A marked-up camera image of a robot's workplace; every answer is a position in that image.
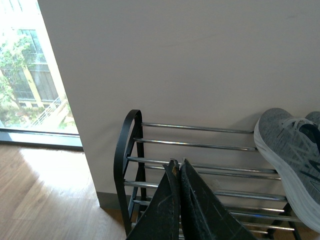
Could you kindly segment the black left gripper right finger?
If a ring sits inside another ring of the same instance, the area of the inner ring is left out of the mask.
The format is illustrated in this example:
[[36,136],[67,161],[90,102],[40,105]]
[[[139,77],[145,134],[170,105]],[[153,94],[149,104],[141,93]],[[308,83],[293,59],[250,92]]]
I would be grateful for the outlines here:
[[180,215],[186,240],[255,240],[188,160],[180,166]]

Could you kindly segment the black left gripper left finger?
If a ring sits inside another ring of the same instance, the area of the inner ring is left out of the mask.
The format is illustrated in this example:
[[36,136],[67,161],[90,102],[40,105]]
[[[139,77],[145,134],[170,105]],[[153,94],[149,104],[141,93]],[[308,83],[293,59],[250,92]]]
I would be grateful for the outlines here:
[[128,240],[177,240],[180,229],[180,169],[171,159],[154,196]]

